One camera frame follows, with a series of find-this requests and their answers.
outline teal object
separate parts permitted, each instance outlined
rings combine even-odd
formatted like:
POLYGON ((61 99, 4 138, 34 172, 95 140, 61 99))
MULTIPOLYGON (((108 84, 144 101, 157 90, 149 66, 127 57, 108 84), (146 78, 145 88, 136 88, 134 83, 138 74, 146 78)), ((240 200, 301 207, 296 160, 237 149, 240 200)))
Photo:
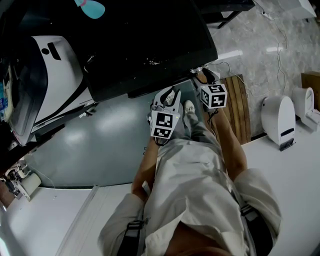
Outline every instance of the teal object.
POLYGON ((74 0, 76 5, 91 19, 100 18, 106 11, 103 4, 93 0, 74 0))

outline cardboard box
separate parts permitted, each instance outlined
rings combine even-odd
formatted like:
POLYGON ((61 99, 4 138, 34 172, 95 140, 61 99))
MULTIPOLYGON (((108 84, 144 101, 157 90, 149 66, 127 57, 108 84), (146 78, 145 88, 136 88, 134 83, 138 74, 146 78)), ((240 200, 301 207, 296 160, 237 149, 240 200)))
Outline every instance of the cardboard box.
POLYGON ((320 111, 320 72, 301 74, 302 88, 312 88, 314 92, 314 108, 320 111))

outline white shoe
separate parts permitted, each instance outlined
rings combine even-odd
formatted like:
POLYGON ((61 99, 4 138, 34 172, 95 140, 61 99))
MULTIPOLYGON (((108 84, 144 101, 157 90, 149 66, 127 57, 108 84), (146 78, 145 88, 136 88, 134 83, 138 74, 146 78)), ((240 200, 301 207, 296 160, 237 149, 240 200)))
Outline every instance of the white shoe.
POLYGON ((184 111, 185 113, 195 113, 195 105, 192 103, 191 100, 187 100, 185 103, 184 103, 184 111))

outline person's right arm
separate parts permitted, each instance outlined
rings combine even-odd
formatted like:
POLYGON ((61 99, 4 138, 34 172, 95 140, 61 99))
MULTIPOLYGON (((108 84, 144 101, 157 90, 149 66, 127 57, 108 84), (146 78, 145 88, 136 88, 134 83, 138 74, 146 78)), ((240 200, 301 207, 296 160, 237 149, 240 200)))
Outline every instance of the person's right arm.
POLYGON ((232 131, 225 112, 220 109, 218 113, 213 116, 213 118, 219 134, 226 170, 230 179, 235 181, 239 174, 248 169, 245 152, 242 149, 234 132, 232 131))

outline white box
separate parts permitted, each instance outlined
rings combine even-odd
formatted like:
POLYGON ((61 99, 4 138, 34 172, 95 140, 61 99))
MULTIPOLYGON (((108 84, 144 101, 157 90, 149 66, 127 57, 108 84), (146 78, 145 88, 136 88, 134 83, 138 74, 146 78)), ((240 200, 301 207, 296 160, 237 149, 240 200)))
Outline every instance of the white box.
POLYGON ((180 114, 172 114, 166 111, 151 111, 150 130, 151 136, 170 139, 180 118, 180 114))
POLYGON ((201 101, 208 109, 226 107, 228 92, 224 84, 201 85, 200 89, 201 101))

